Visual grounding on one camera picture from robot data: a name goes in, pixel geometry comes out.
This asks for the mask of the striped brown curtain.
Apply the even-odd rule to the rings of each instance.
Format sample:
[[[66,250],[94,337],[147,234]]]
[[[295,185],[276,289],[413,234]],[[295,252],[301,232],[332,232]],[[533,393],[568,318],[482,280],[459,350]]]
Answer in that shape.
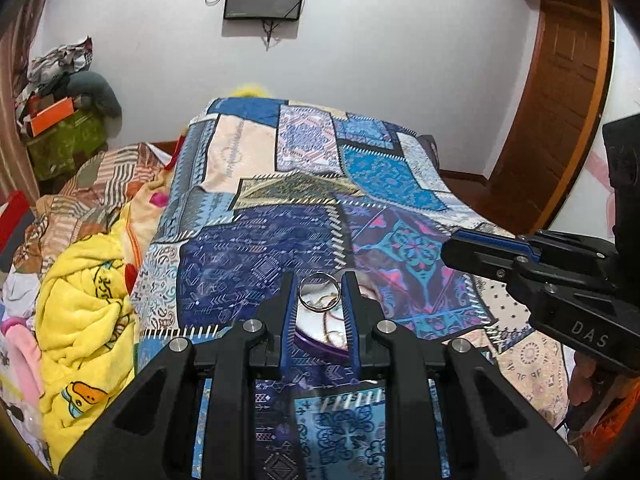
[[[29,51],[46,0],[1,0],[1,197],[14,191],[39,197],[32,164],[20,139],[15,99],[27,84]]]

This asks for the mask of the dark green pillow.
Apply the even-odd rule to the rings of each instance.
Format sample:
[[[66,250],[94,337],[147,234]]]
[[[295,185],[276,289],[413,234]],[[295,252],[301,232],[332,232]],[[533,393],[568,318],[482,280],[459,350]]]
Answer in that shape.
[[[71,98],[86,96],[103,116],[122,116],[122,107],[114,90],[106,79],[96,72],[78,72],[70,75],[66,92]]]

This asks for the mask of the brown wooden door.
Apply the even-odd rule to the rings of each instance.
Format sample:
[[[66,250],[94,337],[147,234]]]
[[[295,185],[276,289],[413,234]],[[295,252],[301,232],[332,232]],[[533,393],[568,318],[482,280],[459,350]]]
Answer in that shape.
[[[516,235],[547,229],[597,131],[611,78],[610,0],[538,0],[532,60],[494,172],[492,201]]]

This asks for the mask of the pink heart wall sticker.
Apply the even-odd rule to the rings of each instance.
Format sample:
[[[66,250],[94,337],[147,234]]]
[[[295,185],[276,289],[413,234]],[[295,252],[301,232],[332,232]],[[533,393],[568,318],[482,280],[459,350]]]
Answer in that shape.
[[[605,223],[608,238],[614,236],[615,226],[615,191],[610,185],[608,163],[597,152],[591,151],[585,163],[587,171],[600,183],[606,192]]]

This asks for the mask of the dark blue chair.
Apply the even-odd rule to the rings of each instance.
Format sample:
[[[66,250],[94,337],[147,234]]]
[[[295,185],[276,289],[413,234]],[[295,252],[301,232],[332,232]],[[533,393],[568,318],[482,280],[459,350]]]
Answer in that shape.
[[[419,141],[425,153],[431,159],[432,164],[434,165],[436,171],[439,171],[440,161],[439,161],[438,148],[437,148],[437,144],[434,139],[434,136],[431,136],[430,134],[424,134],[424,136],[417,136],[416,140]]]

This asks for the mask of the purple heart-shaped tin box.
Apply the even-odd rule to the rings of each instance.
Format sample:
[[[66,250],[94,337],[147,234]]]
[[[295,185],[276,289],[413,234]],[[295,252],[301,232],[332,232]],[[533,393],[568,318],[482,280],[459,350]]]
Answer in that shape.
[[[331,274],[302,278],[296,289],[295,340],[313,356],[337,362],[348,360],[341,285]]]

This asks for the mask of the orange shoe box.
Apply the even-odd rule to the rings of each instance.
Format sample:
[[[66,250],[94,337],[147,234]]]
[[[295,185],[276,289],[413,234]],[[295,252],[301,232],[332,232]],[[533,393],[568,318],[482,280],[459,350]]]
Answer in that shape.
[[[52,94],[32,96],[27,101],[27,110],[26,133],[31,138],[39,136],[61,120],[69,118],[75,111],[71,98],[56,100]]]

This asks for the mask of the red box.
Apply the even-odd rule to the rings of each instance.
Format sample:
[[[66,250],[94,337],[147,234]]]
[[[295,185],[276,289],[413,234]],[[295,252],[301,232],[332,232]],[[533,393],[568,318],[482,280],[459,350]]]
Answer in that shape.
[[[0,249],[15,249],[25,239],[27,228],[34,222],[35,217],[29,202],[22,191],[14,191],[6,202],[6,208],[1,213]]]

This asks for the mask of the blue patchwork bedspread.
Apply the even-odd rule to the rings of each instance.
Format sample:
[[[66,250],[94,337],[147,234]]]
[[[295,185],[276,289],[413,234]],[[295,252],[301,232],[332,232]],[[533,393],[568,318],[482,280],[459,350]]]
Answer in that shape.
[[[410,129],[298,101],[229,96],[186,130],[131,302],[140,365],[171,338],[205,342],[254,316],[283,274],[356,274],[420,338],[469,339],[552,426],[567,408],[560,344],[503,284],[451,270],[457,229],[497,227],[459,200]],[[385,392],[294,344],[255,394],[259,479],[378,479]]]

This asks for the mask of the yellow cartoon blanket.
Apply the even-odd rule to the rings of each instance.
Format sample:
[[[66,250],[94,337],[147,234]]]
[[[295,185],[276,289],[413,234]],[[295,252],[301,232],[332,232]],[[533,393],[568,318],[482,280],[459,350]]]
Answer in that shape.
[[[39,408],[54,470],[134,378],[137,319],[122,248],[128,217],[124,208],[110,232],[67,247],[40,286],[35,322],[43,381]]]

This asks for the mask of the green patterned storage box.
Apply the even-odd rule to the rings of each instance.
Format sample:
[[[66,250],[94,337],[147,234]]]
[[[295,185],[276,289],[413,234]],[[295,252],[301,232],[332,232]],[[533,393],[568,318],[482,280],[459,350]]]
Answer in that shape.
[[[73,116],[26,142],[38,181],[76,171],[79,164],[83,164],[105,145],[106,131],[102,118],[91,110],[76,110]]]

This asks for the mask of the pink plush toy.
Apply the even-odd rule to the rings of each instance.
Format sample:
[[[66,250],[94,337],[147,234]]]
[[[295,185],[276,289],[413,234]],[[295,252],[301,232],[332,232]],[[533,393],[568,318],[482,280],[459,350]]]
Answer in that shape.
[[[40,372],[41,350],[24,318],[7,318],[1,323],[1,333],[8,342],[9,359],[25,401],[38,408],[43,395]]]

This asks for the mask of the striped beige blanket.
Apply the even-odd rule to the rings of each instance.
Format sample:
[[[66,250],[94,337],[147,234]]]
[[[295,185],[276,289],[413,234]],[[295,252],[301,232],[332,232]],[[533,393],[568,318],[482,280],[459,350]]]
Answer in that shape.
[[[15,270],[43,276],[68,246],[108,232],[122,207],[164,166],[156,147],[149,143],[91,157],[60,192],[38,198],[35,220],[14,252]]]

